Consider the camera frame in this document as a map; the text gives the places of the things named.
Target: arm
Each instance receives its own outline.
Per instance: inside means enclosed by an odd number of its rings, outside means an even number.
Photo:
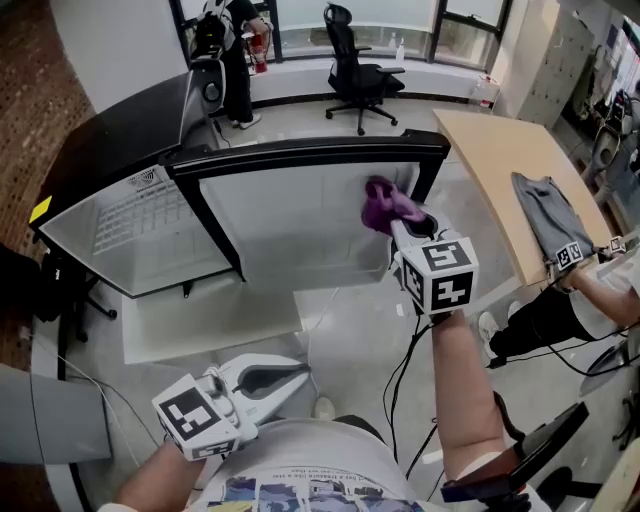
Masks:
[[[447,478],[474,460],[506,449],[502,416],[462,311],[433,328],[438,434]]]
[[[580,268],[576,268],[569,274],[567,282],[573,288],[580,290],[596,308],[618,325],[628,326],[640,318],[640,297],[634,288],[629,288],[626,293],[620,293],[591,279]]]
[[[115,503],[137,512],[180,512],[204,467],[165,442],[120,488]]]

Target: backpack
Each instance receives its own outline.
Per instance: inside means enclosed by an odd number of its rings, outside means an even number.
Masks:
[[[208,55],[214,59],[228,51],[236,36],[233,32],[231,13],[227,5],[233,0],[209,0],[203,13],[198,16],[195,34],[195,49],[192,59]]]

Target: black cable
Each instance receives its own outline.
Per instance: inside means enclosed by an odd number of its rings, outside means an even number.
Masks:
[[[583,372],[579,368],[576,368],[575,366],[573,366],[569,361],[567,361],[564,357],[562,357],[560,355],[560,353],[557,350],[555,350],[551,345],[549,345],[549,349],[551,349],[551,351],[555,355],[557,355],[565,365],[567,365],[569,368],[571,368],[574,372],[579,373],[580,375],[584,375],[585,377],[597,377],[598,375],[604,375],[606,373],[617,372],[618,370],[620,370],[622,368],[628,368],[631,365],[631,363],[633,363],[636,359],[640,359],[640,354],[638,354],[637,356],[635,356],[634,358],[630,359],[626,363],[624,363],[624,364],[622,364],[620,366],[616,366],[615,368],[609,368],[608,370],[602,370],[601,372],[588,373],[588,372]]]
[[[220,126],[220,123],[218,122],[217,119],[213,120],[213,126],[216,127],[216,130],[217,130],[218,134],[220,135],[220,138],[227,143],[227,147],[231,148],[231,143],[227,139],[224,138],[224,135],[222,135],[222,127]]]
[[[418,316],[418,322],[416,323],[416,329],[413,333],[413,336],[415,336],[416,334],[418,334],[418,328],[420,327],[420,317]],[[396,373],[398,373],[398,370],[400,369],[400,367],[405,363],[405,361],[407,360],[407,355],[404,355],[404,358],[402,359],[402,361],[400,361],[400,364],[398,366],[396,366],[396,369],[393,370],[393,373],[391,374],[391,377],[389,377],[389,381],[387,382],[387,385],[384,387],[384,391],[382,392],[382,405],[384,407],[384,415],[387,418],[387,423],[389,424],[389,426],[391,426],[391,418],[389,417],[389,412],[387,411],[387,390],[389,389],[389,386],[391,385],[391,382],[393,381],[393,377],[395,377]]]
[[[623,333],[623,332],[625,332],[625,331],[628,331],[629,329],[631,329],[631,328],[633,328],[633,327],[635,327],[635,326],[637,326],[638,324],[640,324],[640,320],[638,320],[638,321],[637,321],[636,323],[634,323],[634,324],[631,324],[629,327],[623,327],[622,329],[619,329],[619,330],[617,330],[617,331],[613,331],[613,332],[611,332],[611,333],[609,333],[609,334],[606,334],[606,335],[604,335],[604,336],[602,336],[602,337],[600,337],[600,338],[595,338],[595,339],[593,339],[593,340],[585,341],[584,343],[580,343],[579,345],[573,345],[573,346],[571,346],[571,347],[566,347],[566,348],[563,348],[563,349],[561,349],[561,350],[553,350],[553,349],[552,349],[552,350],[550,350],[549,352],[544,352],[543,354],[536,354],[535,356],[529,356],[529,357],[519,357],[519,358],[517,358],[517,359],[506,359],[506,358],[505,358],[505,359],[504,359],[504,364],[499,364],[499,363],[501,363],[502,361],[500,361],[500,357],[497,357],[497,358],[495,358],[495,359],[492,359],[492,360],[491,360],[491,362],[489,363],[489,365],[488,365],[488,366],[485,366],[485,368],[487,368],[487,369],[495,369],[495,368],[500,368],[500,367],[502,367],[502,366],[506,366],[506,365],[507,365],[507,364],[509,364],[509,363],[514,363],[514,362],[516,362],[516,361],[528,361],[528,360],[530,360],[530,359],[535,359],[535,358],[537,358],[537,357],[550,356],[550,355],[551,355],[551,354],[553,354],[554,352],[565,352],[565,351],[567,351],[567,350],[572,350],[572,349],[574,349],[574,348],[584,347],[585,345],[588,345],[589,343],[595,343],[596,341],[602,341],[602,340],[604,340],[604,339],[609,338],[610,336],[615,336],[615,335],[618,335],[618,334],[626,338],[626,336],[625,336],[624,334],[622,334],[622,333]]]
[[[44,464],[44,452],[42,451],[42,441],[40,440],[40,428],[38,426],[38,416],[36,414],[36,403],[33,399],[33,372],[29,372],[29,393],[31,393],[31,410],[33,411],[33,421],[36,427],[36,439],[38,440],[38,449],[40,450],[40,458]]]
[[[588,345],[589,343],[593,343],[594,341],[585,341],[584,343],[580,343],[579,345],[573,345],[571,347],[566,347],[563,348],[561,350],[558,350],[558,352],[565,352],[567,350],[573,350],[574,348],[580,348],[580,347],[584,347],[585,345]],[[509,359],[507,361],[507,364],[509,363],[513,363],[515,361],[528,361],[529,359],[535,359],[537,357],[545,357],[545,356],[550,356],[552,355],[553,352],[549,351],[549,352],[544,352],[542,354],[536,354],[535,356],[529,356],[529,357],[519,357],[518,359]]]
[[[433,490],[431,491],[431,494],[429,494],[427,501],[431,501],[431,497],[433,496],[433,493],[436,492],[436,490],[438,489],[438,484],[440,483],[440,479],[442,478],[442,475],[444,475],[444,469],[442,470],[442,473],[440,473],[440,476],[436,480],[436,485],[433,486]]]
[[[413,471],[413,467],[416,465],[416,463],[418,462],[418,459],[420,459],[420,455],[422,455],[422,452],[424,451],[424,449],[427,447],[427,445],[429,444],[429,441],[431,441],[431,438],[433,437],[433,434],[436,433],[436,430],[438,430],[438,424],[436,423],[433,428],[431,429],[431,432],[429,432],[429,435],[427,436],[427,439],[425,440],[425,442],[422,444],[422,446],[420,447],[420,449],[418,450],[418,453],[416,453],[416,456],[413,458],[413,460],[411,461],[411,465],[409,466],[409,469],[407,470],[407,474],[405,475],[406,479],[409,480],[409,475],[411,475],[411,471]]]
[[[79,380],[86,380],[87,382],[91,382],[91,379],[88,379],[86,377],[82,377],[80,375],[69,375],[68,377],[69,379],[79,379]],[[103,382],[101,380],[98,379],[93,379],[94,381],[96,381],[98,384],[100,384],[101,386],[104,386],[106,388],[109,388],[111,391],[113,391],[116,395],[118,395],[122,401],[127,404],[129,406],[129,409],[131,409],[131,412],[134,414],[134,416],[136,418],[138,418],[138,421],[140,422],[140,425],[142,425],[142,427],[147,431],[147,434],[149,434],[149,437],[151,438],[151,440],[153,441],[153,444],[156,445],[156,448],[160,448],[160,445],[158,444],[158,442],[155,440],[155,438],[153,437],[153,435],[151,434],[151,431],[147,428],[147,426],[145,425],[144,421],[142,421],[142,418],[140,417],[140,415],[136,412],[136,410],[133,408],[133,406],[129,403],[129,400],[127,400],[116,388],[114,388],[111,384],[108,384],[106,382]]]
[[[418,316],[418,322],[416,323],[417,334],[415,334],[411,338],[411,343],[409,344],[409,349],[407,350],[407,355],[405,357],[405,363],[404,363],[404,366],[402,367],[402,371],[400,372],[400,375],[398,376],[398,380],[396,381],[396,385],[393,390],[393,400],[391,401],[391,438],[393,440],[393,457],[396,462],[398,462],[398,443],[396,440],[394,415],[395,415],[396,405],[398,403],[398,393],[400,391],[400,384],[402,382],[402,378],[404,377],[404,374],[407,371],[407,368],[409,367],[409,363],[411,362],[411,356],[413,356],[413,351],[415,350],[416,345],[418,344],[418,341],[420,341],[420,338],[422,338],[422,336],[424,336],[424,333],[426,333],[429,329],[436,327],[437,325],[440,325],[442,322],[444,322],[447,318],[449,318],[449,316],[450,314],[448,313],[441,315],[438,318],[438,320],[436,320],[434,323],[427,325],[419,332],[418,332],[418,326],[420,324],[420,316]]]

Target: air vent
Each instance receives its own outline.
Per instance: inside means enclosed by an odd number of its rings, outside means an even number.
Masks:
[[[127,183],[136,190],[144,190],[156,183],[160,183],[160,181],[160,178],[153,169],[147,169],[146,171],[142,171],[141,173],[127,179]]]

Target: white sneaker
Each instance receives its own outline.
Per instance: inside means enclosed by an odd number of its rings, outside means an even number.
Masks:
[[[521,309],[522,309],[522,302],[520,302],[519,300],[514,300],[511,304],[509,304],[509,311],[507,311],[507,319],[511,320],[511,317]]]
[[[313,406],[313,417],[317,420],[333,421],[336,419],[336,408],[326,396],[321,396]]]
[[[260,122],[260,119],[262,119],[262,114],[253,114],[253,119],[247,123],[240,123],[240,128],[242,130],[246,130],[250,126],[253,126],[254,124]]]
[[[478,330],[480,331],[480,338],[484,344],[484,351],[489,356],[489,359],[495,359],[498,356],[493,350],[491,350],[489,342],[500,330],[500,327],[498,327],[495,318],[493,318],[493,315],[488,311],[485,311],[480,315],[480,318],[478,319]]]

